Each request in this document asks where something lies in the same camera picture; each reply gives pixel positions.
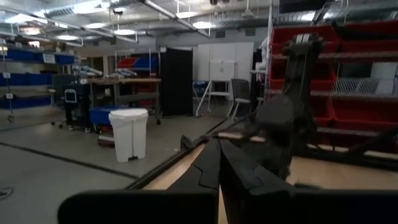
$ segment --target concrete floor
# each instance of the concrete floor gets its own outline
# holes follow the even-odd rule
[[[0,134],[0,189],[15,189],[10,197],[0,200],[2,224],[55,224],[57,208],[68,196],[89,189],[127,186],[133,177],[147,173],[178,152],[182,134],[195,139],[222,118],[179,116],[163,119],[160,126],[149,118],[146,158],[127,163],[116,161],[114,148],[98,145],[94,133],[69,131],[66,126],[59,129],[50,123],[40,124],[44,121],[39,119],[34,125],[34,120],[14,127],[0,125],[4,128]]]

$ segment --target pedal bin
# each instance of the pedal bin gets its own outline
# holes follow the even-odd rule
[[[146,151],[148,111],[146,109],[114,110],[109,113],[118,162],[131,157],[142,159]]]

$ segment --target fluorescent light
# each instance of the fluorescent light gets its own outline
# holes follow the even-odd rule
[[[193,26],[197,29],[209,29],[213,27],[213,24],[210,22],[196,22]]]
[[[79,39],[79,37],[73,36],[73,35],[59,35],[57,38],[60,40],[77,40],[77,39]]]
[[[315,16],[315,12],[308,13],[306,15],[301,16],[301,20],[303,21],[312,21],[313,17]]]
[[[195,16],[197,14],[198,14],[197,12],[179,12],[176,14],[176,16],[180,19],[184,19],[184,18],[189,18],[189,17]]]
[[[88,14],[94,12],[101,12],[104,10],[105,9],[102,8],[102,0],[94,0],[94,1],[78,3],[75,4],[73,7],[73,12],[76,14]]]
[[[104,26],[105,26],[105,24],[103,24],[101,22],[85,25],[85,27],[89,28],[89,29],[98,29],[98,28],[101,28],[101,27],[104,27]]]
[[[23,28],[21,30],[26,35],[37,35],[40,33],[40,29],[35,28],[35,27],[27,27],[27,28]]]
[[[121,29],[121,30],[115,30],[114,33],[116,35],[133,35],[136,33],[136,31],[128,30],[128,29]]]
[[[23,38],[29,39],[29,40],[39,40],[39,41],[45,41],[45,42],[50,42],[50,39],[43,38],[43,37],[36,37],[36,36],[30,36],[30,35],[21,35]]]
[[[44,24],[48,23],[46,19],[34,18],[32,16],[28,16],[28,15],[21,14],[21,13],[16,16],[12,16],[12,17],[6,19],[7,23],[23,23],[23,22],[30,22],[30,21],[37,21],[37,22],[41,22]]]
[[[60,23],[60,22],[56,22],[56,23],[54,23],[55,24],[55,26],[57,26],[57,27],[61,27],[61,28],[68,28],[68,25],[66,25],[66,24],[63,24],[63,23]]]
[[[115,12],[122,12],[122,11],[125,11],[125,10],[126,10],[125,7],[117,7],[117,8],[113,9],[113,11],[115,11]]]

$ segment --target blue bin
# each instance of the blue bin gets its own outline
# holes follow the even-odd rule
[[[11,100],[12,109],[32,108],[51,105],[51,96],[31,96],[14,98]],[[0,100],[0,108],[10,109],[9,100]]]
[[[48,74],[26,74],[30,86],[49,85]]]
[[[27,74],[12,73],[9,79],[10,86],[26,86],[29,84]]]
[[[32,62],[34,61],[34,54],[27,50],[8,49],[6,59]]]
[[[55,55],[55,61],[61,65],[71,65],[75,63],[75,56],[72,55]]]
[[[90,109],[91,123],[97,126],[110,126],[109,113],[112,110],[126,109],[120,106],[104,106]]]

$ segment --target white panel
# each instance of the white panel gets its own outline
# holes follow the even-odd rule
[[[209,80],[210,44],[198,46],[198,80]]]
[[[235,77],[235,62],[212,61],[210,62],[210,79],[214,81],[230,81]]]
[[[252,69],[254,43],[236,43],[237,78],[251,81],[250,70]]]
[[[213,61],[236,61],[236,47],[235,44],[211,44],[210,58]]]

